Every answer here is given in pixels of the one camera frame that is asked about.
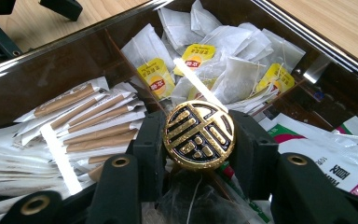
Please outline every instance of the gold emblem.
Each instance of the gold emblem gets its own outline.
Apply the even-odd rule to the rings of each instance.
[[[218,106],[188,101],[167,117],[163,141],[173,160],[182,167],[214,169],[234,148],[234,124]]]

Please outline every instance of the wooden surface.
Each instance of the wooden surface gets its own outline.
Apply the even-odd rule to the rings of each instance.
[[[358,0],[271,0],[358,59]]]
[[[27,51],[147,1],[78,0],[83,12],[78,21],[69,21],[37,0],[20,0],[11,15],[0,16],[0,27]],[[358,58],[358,0],[271,1]]]

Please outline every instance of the yellow label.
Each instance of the yellow label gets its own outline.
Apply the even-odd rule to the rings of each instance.
[[[259,92],[272,82],[280,92],[285,92],[295,85],[295,79],[280,64],[273,63],[257,84],[255,91]]]
[[[202,63],[212,59],[214,52],[214,46],[193,44],[187,47],[182,59],[186,65],[194,71],[200,67]],[[173,69],[173,72],[178,76],[183,76],[183,73],[177,67]]]
[[[208,90],[210,90],[216,80],[217,78],[206,79],[203,80],[202,83],[206,86],[206,88],[208,88]],[[203,99],[202,93],[200,93],[199,90],[195,86],[193,86],[190,92],[188,93],[187,100],[190,101],[190,100],[202,100],[202,99]]]
[[[163,60],[155,58],[138,67],[138,72],[159,100],[171,95],[175,84]]]

